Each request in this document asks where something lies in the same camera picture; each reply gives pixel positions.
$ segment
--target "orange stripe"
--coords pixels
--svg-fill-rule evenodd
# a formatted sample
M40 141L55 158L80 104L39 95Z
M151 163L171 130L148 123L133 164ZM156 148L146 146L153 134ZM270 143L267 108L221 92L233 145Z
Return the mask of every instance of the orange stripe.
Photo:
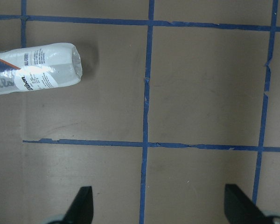
M7 64L8 66L10 66L10 67L12 67L12 68L14 68L14 69L20 70L19 67L15 66L15 65L13 65L13 64L11 64L11 63L8 63L8 62L2 60L1 58L0 58L0 62L2 62L2 63L4 63L4 64Z

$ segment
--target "white label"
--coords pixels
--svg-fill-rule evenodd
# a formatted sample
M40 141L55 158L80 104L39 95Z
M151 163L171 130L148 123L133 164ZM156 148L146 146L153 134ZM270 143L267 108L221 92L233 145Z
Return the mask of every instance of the white label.
M20 91L33 91L58 87L55 79L44 69L28 66L17 70L14 84Z

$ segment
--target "blue grid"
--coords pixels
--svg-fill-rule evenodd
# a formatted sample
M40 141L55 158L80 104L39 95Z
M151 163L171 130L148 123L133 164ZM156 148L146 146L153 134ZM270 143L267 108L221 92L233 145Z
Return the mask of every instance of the blue grid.
M257 152L255 178L253 186L252 200L256 203L259 177L261 170L261 160L263 152L280 152L280 147L264 147L266 115L268 107L268 96L266 92L270 89L271 69L270 62L273 57L275 33L280 32L280 27L276 26L278 0L273 0L272 18L270 26L257 25L236 25L236 24L214 24L199 22L183 21L157 21L154 20L154 0L149 0L148 20L124 20L124 19L101 19L101 18L80 18L80 17L62 17L62 16L36 16L27 15L27 0L21 0L21 15L0 15L0 20L20 19L21 20L21 46L26 47L26 22L27 21L51 21L51 22L73 22L73 23L92 23L92 24L111 24L111 25L132 25L147 26L147 50L146 50L146 71L145 71L145 90L144 90L144 114L143 114L143 141L126 142L126 141L100 141L100 140L70 140L70 139L41 139L39 141L24 140L24 143L46 143L46 144L70 144L70 145L93 145L93 146L120 146L120 147L141 147L142 148L142 165L141 165L141 187L140 187L140 218L139 224L144 223L145 217L145 191L146 191L146 168L147 152L149 147L169 147L169 148L199 148L211 150L238 150L238 151L255 151ZM270 32L268 43L268 54L266 62L266 79L264 86L263 105L261 114L261 124L259 132L258 146L235 146L235 145L188 145L181 143L153 143L148 141L148 111L149 111L149 81L151 72L152 44L154 26L164 27L201 27L201 28L218 28L218 29L241 29Z

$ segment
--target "white plastic package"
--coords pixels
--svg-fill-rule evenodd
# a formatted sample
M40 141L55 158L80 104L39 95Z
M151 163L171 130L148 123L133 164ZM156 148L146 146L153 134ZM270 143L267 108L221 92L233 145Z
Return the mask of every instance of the white plastic package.
M74 85L81 76L80 55L71 43L0 52L0 94Z

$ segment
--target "plastic bottle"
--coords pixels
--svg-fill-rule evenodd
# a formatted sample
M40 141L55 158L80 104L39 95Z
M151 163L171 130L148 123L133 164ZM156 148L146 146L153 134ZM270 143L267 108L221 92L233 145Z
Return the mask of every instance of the plastic bottle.
M0 94L74 85L81 76L80 55L71 43L0 52Z

